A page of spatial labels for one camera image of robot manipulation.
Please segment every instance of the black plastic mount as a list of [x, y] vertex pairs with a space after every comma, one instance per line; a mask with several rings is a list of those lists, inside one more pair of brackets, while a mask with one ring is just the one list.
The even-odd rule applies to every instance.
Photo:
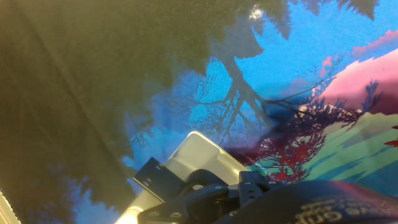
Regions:
[[133, 180], [161, 202], [176, 198], [185, 182], [153, 157], [133, 177]]
[[[229, 220], [253, 199], [282, 184], [269, 181], [258, 172], [242, 171], [239, 184], [228, 186], [208, 170], [196, 170], [187, 181], [151, 158], [133, 178], [163, 203], [138, 215], [139, 224], [208, 224]], [[193, 186], [203, 188], [194, 190]]]

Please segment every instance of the white plastic piece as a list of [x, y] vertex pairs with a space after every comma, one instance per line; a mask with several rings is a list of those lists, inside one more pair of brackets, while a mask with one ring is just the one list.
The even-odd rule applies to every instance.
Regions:
[[[195, 170], [206, 169], [228, 185], [238, 184], [239, 172], [247, 170], [226, 151], [198, 131], [193, 131], [188, 135], [165, 166], [182, 180], [186, 180]], [[144, 190], [116, 224], [123, 224], [122, 221], [126, 219], [125, 217], [129, 217], [131, 223], [137, 223], [136, 219], [132, 220], [134, 216], [136, 218], [139, 212], [160, 203], [158, 199]]]
[[7, 199], [0, 192], [0, 224], [21, 224]]

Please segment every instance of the black metal bracket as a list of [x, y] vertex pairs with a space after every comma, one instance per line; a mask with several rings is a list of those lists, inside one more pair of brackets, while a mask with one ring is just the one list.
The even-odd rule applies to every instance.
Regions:
[[243, 207], [264, 192], [281, 186], [283, 186], [281, 183], [268, 180], [258, 172], [241, 171], [238, 185], [240, 205]]
[[185, 187], [182, 179], [153, 157], [132, 179], [161, 202], [173, 200]]
[[228, 198], [229, 189], [222, 185], [209, 185], [173, 201], [141, 212], [138, 223], [207, 224], [220, 218], [215, 210], [218, 202]]

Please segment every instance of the red tree print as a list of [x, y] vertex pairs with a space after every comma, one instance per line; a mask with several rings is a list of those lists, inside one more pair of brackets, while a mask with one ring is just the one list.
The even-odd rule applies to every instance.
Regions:
[[309, 162], [323, 147], [326, 140], [326, 127], [342, 123], [341, 127], [352, 128], [362, 111], [345, 111], [343, 103], [335, 106], [316, 101], [302, 108], [303, 114], [296, 114], [282, 123], [260, 143], [257, 153], [251, 153], [249, 163], [267, 159], [279, 171], [269, 174], [269, 178], [283, 183], [298, 182], [309, 175], [303, 165]]

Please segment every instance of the bolt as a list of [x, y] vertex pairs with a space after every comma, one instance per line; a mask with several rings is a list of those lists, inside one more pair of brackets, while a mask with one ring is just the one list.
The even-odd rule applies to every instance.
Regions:
[[160, 215], [160, 213], [156, 212], [156, 211], [148, 213], [148, 216], [150, 216], [150, 217], [158, 217], [159, 215]]
[[181, 217], [181, 213], [179, 213], [179, 212], [174, 212], [174, 213], [172, 213], [172, 214], [170, 215], [170, 217], [172, 217], [172, 218], [180, 218], [180, 217]]

